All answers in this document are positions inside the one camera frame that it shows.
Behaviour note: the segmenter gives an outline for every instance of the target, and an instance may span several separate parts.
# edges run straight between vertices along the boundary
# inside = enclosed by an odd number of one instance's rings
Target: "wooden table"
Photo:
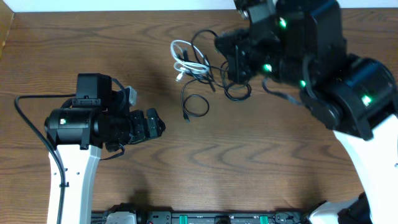
[[[397,75],[398,9],[345,9],[343,17],[349,51],[377,58]],[[187,94],[206,97],[210,112],[190,124],[182,118],[180,90],[188,78],[175,82],[170,42],[190,40],[200,29],[247,25],[235,11],[17,14],[0,61],[1,223],[44,223],[50,193],[48,152],[16,113],[14,98],[74,93],[84,72],[131,85],[139,94],[134,109],[156,108],[167,126],[161,138],[100,162],[94,210],[121,202],[175,210],[306,209],[359,195],[361,183],[333,133],[304,108],[265,94],[258,78],[252,97],[240,103],[193,84]],[[219,64],[212,44],[209,35],[197,42]],[[291,87],[271,87],[297,96]],[[44,130],[62,101],[21,104]],[[203,110],[201,101],[190,106]]]

